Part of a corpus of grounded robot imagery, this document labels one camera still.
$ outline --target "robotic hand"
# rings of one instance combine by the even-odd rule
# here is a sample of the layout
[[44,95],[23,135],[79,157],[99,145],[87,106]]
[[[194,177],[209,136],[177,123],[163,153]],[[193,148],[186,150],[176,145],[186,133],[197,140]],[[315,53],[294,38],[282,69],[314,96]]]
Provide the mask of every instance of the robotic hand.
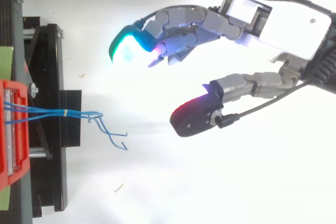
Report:
[[[336,93],[335,21],[335,13],[307,0],[224,0],[220,7],[208,9],[171,6],[122,29],[109,53],[114,61],[121,41],[132,35],[144,50],[155,54],[149,64],[153,67],[165,58],[169,64],[181,62],[198,45],[226,37],[257,48],[272,62],[283,62],[278,73],[235,73],[205,84],[207,94],[188,101],[171,116],[177,134],[191,136],[216,125],[231,125],[309,84]],[[244,113],[223,116],[223,104],[243,95],[273,99]]]

